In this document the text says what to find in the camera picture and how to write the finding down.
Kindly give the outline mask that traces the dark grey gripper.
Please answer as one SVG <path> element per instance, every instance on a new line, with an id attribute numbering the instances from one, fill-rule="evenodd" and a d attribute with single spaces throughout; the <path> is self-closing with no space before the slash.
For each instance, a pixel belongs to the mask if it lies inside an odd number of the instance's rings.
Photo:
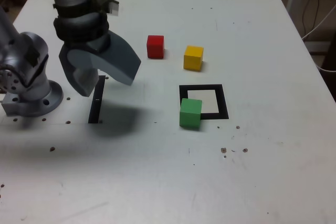
<path id="1" fill-rule="evenodd" d="M 59 59 L 70 85 L 89 97 L 98 82 L 98 70 L 130 86 L 141 60 L 132 47 L 109 30 L 69 30 L 61 34 Z"/>

